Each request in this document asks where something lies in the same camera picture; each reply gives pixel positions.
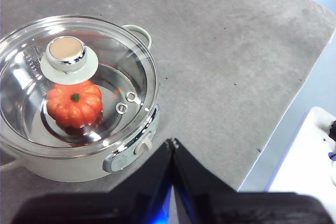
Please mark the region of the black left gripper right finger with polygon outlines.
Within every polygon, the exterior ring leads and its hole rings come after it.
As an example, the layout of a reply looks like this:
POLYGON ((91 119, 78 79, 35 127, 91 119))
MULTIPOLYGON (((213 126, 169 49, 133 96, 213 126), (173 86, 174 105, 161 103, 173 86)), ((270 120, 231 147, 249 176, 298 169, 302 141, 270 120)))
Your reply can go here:
POLYGON ((206 169, 178 139, 172 144, 173 183, 188 217, 192 223, 215 223, 212 197, 236 190, 206 169))

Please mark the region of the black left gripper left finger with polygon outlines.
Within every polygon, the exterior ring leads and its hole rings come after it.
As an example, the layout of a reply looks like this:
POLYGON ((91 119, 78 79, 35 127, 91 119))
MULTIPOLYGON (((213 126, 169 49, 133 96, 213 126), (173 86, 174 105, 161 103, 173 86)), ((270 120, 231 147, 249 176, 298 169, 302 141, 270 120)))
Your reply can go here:
POLYGON ((174 146, 166 140, 132 175, 109 192, 110 223, 167 223, 174 146))

